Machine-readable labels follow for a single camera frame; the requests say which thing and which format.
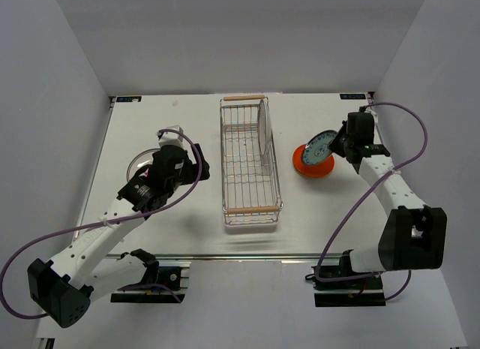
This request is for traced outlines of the large white plate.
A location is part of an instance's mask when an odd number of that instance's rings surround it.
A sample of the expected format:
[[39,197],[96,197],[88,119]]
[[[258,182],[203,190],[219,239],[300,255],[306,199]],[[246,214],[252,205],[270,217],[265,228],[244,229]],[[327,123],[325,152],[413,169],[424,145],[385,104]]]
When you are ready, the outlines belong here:
[[259,152],[261,156],[264,156],[268,152],[272,140],[272,124],[269,113],[269,100],[267,97],[264,97],[259,102],[257,118]]
[[132,159],[132,161],[128,165],[126,172],[126,179],[128,182],[134,177],[135,173],[139,169],[153,163],[153,154],[157,151],[158,149],[147,149],[139,153]]

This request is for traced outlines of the dark patterned plate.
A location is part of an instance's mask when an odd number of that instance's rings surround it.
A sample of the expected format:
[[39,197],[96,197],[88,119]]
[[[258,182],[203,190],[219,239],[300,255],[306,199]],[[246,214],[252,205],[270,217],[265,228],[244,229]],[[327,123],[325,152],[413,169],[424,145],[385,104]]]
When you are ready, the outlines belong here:
[[329,145],[337,134],[334,130],[327,130],[310,139],[301,154],[302,163],[307,166],[315,166],[324,162],[332,154]]

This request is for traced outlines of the orange plate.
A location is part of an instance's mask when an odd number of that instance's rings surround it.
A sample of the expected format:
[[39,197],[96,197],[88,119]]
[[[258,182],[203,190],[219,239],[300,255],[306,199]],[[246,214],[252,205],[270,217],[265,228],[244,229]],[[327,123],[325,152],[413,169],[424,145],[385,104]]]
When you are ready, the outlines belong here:
[[306,145],[300,145],[293,153],[292,156],[292,163],[295,170],[308,178],[319,179],[329,175],[334,167],[335,167],[335,159],[332,155],[330,155],[327,159],[325,159],[320,164],[315,164],[313,166],[306,165],[302,161],[302,153],[305,149]]

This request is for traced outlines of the wire dish rack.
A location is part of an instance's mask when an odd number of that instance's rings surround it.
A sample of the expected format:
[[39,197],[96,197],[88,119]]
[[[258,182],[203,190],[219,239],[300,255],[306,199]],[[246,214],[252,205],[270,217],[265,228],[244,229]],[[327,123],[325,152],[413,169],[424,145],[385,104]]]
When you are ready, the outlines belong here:
[[257,116],[264,97],[267,96],[237,95],[220,100],[222,204],[226,227],[273,227],[284,206],[272,127],[268,152],[264,156],[260,154]]

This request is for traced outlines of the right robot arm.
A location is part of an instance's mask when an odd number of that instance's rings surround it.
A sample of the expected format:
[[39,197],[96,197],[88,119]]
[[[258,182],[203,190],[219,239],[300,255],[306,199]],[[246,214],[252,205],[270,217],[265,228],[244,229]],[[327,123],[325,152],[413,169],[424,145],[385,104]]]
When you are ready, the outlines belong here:
[[374,117],[349,113],[330,150],[345,158],[373,189],[387,221],[379,241],[348,251],[340,282],[358,287],[368,272],[438,269],[443,263],[447,216],[428,206],[408,186],[382,144],[374,143]]

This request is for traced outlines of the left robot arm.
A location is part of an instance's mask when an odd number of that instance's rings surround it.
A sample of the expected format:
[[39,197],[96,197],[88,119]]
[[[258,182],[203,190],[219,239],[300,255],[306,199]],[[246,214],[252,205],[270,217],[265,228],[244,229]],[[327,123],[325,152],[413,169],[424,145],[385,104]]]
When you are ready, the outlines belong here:
[[139,168],[119,190],[99,228],[84,232],[47,262],[37,259],[28,267],[31,298],[61,328],[74,325],[103,296],[157,283],[159,263],[141,248],[122,254],[109,269],[98,264],[153,211],[165,208],[179,186],[209,179],[200,145],[191,148],[196,162],[182,146],[164,145],[155,151],[153,162]]

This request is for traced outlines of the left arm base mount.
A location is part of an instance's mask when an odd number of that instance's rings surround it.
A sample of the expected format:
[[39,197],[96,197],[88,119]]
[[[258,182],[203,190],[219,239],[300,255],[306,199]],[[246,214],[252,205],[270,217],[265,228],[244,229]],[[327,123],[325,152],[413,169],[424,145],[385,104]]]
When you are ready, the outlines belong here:
[[181,304],[187,293],[190,266],[182,262],[160,262],[159,267],[131,289],[110,295],[111,303]]

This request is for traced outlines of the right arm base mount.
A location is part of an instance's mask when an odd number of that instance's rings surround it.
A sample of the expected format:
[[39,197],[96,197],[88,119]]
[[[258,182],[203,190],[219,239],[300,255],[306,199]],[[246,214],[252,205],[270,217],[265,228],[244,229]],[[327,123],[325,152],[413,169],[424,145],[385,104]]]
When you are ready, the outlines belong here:
[[314,304],[317,308],[382,307],[386,305],[383,282],[379,276],[338,281],[344,276],[356,275],[350,263],[350,250],[344,251],[337,263],[322,264],[319,274],[334,278],[332,282],[318,281],[314,273],[304,279],[313,285]]

